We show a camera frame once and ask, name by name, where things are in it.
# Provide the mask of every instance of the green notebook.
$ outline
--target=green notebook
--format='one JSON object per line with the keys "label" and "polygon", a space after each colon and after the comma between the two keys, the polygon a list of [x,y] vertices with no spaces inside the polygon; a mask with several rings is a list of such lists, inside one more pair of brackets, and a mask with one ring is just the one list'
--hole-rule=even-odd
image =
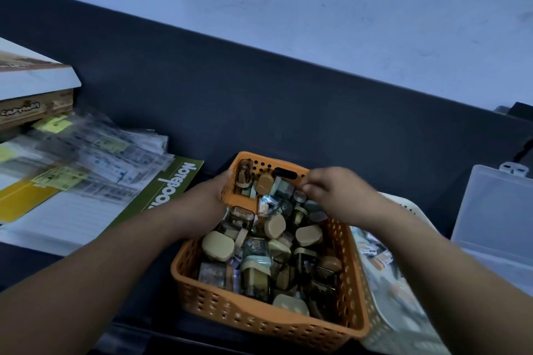
{"label": "green notebook", "polygon": [[159,172],[108,227],[116,226],[144,210],[179,197],[185,192],[202,165],[203,160],[174,157],[169,168]]}

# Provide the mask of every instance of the white plastic basket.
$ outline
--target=white plastic basket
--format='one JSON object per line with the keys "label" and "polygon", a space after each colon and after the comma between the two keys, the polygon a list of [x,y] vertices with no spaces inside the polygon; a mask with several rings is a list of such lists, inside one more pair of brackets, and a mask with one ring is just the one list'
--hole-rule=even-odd
{"label": "white plastic basket", "polygon": [[[400,204],[438,232],[415,203],[402,197],[383,192],[381,194]],[[359,248],[365,240],[362,231],[352,227],[352,233]],[[370,333],[361,343],[368,350],[390,355],[449,355],[450,352],[431,326],[404,279],[391,278],[388,265],[377,271],[368,257],[363,254],[360,257],[361,273],[367,276],[363,279],[363,290],[370,317]]]}

